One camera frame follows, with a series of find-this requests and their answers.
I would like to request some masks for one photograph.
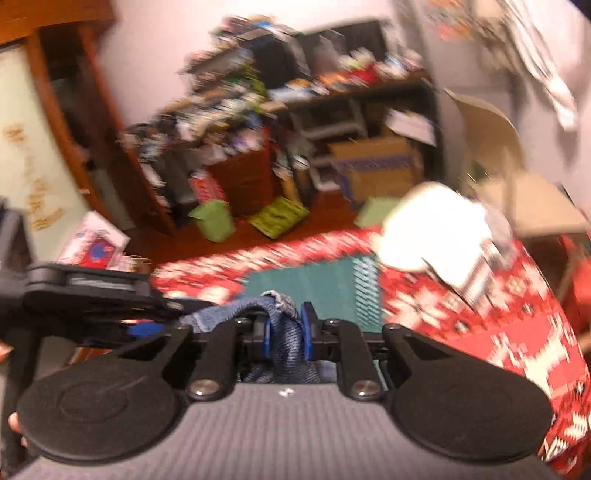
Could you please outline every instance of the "green cutting mat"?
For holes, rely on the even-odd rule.
[[[381,332],[381,290],[373,257],[344,257],[334,262],[257,272],[246,278],[246,295],[277,290],[300,307],[310,301],[320,319],[355,322],[364,332]]]

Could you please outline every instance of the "chair backrest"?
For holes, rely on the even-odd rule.
[[[494,105],[469,95],[446,93],[456,102],[466,123],[466,158],[477,161],[490,173],[524,168],[519,134],[511,121]]]

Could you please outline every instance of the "gray ribbed surface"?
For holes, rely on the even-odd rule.
[[[41,459],[18,480],[546,480],[558,476],[531,456],[490,467],[420,449],[386,411],[343,397],[335,385],[238,384],[230,397],[195,404],[179,427],[133,459],[101,467]]]

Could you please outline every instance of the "wooden floor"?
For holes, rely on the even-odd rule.
[[[357,216],[351,204],[340,193],[319,193],[310,208],[308,218],[276,241],[290,241],[317,233],[355,228]],[[236,232],[225,242],[216,244],[201,235],[195,223],[179,229],[175,236],[152,232],[132,235],[127,253],[151,259],[152,267],[171,261],[231,252],[242,248],[273,243],[246,220],[236,220]]]

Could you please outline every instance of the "cardboard box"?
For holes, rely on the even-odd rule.
[[[351,202],[403,197],[423,181],[423,159],[411,141],[388,136],[329,145],[343,195]]]

